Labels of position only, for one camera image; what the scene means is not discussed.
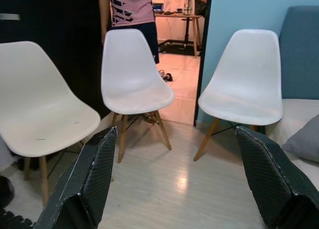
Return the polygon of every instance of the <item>pink t-shirt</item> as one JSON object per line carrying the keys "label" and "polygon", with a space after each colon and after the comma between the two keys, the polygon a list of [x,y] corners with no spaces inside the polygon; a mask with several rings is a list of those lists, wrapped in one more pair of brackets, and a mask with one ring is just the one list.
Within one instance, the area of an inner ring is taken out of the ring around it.
{"label": "pink t-shirt", "polygon": [[154,22],[152,0],[110,0],[112,26],[127,26]]}

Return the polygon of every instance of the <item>gray cushion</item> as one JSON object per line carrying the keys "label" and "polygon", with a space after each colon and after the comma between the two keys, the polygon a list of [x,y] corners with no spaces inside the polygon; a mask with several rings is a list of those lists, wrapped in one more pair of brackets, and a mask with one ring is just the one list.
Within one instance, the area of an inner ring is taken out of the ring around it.
{"label": "gray cushion", "polygon": [[282,148],[298,157],[319,162],[319,115],[288,139]]}
{"label": "gray cushion", "polygon": [[279,42],[283,98],[319,99],[319,6],[289,8]]}

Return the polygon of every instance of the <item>gray sofa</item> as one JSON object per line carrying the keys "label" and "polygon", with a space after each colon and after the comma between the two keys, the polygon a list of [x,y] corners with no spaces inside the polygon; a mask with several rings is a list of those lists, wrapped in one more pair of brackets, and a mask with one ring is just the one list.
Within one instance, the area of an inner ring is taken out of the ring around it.
{"label": "gray sofa", "polygon": [[[266,134],[281,146],[319,114],[319,6],[288,9],[280,48],[283,117]],[[319,190],[319,164],[287,154]]]}

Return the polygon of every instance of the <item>chair seat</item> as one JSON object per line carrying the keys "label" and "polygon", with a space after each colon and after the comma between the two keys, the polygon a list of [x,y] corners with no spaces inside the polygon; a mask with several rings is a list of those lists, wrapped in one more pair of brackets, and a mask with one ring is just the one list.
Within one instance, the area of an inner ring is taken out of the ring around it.
{"label": "chair seat", "polygon": [[132,92],[119,92],[104,97],[105,105],[118,114],[132,115],[154,112],[169,106],[174,92],[162,82]]}
{"label": "chair seat", "polygon": [[7,115],[0,134],[9,148],[24,157],[42,157],[65,149],[92,133],[99,114],[77,98]]}
{"label": "chair seat", "polygon": [[282,117],[281,102],[266,105],[263,101],[250,101],[248,98],[237,98],[217,91],[203,93],[198,104],[208,115],[247,125],[269,125]]}

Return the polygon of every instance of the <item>light blue wall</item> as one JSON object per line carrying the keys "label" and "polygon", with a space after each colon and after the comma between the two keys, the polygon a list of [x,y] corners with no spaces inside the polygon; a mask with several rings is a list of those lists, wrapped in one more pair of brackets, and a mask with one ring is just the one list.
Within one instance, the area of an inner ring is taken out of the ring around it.
{"label": "light blue wall", "polygon": [[[243,28],[269,29],[279,34],[289,6],[318,5],[319,0],[212,0],[202,91],[210,81],[231,35]],[[198,122],[212,118],[201,110]]]}

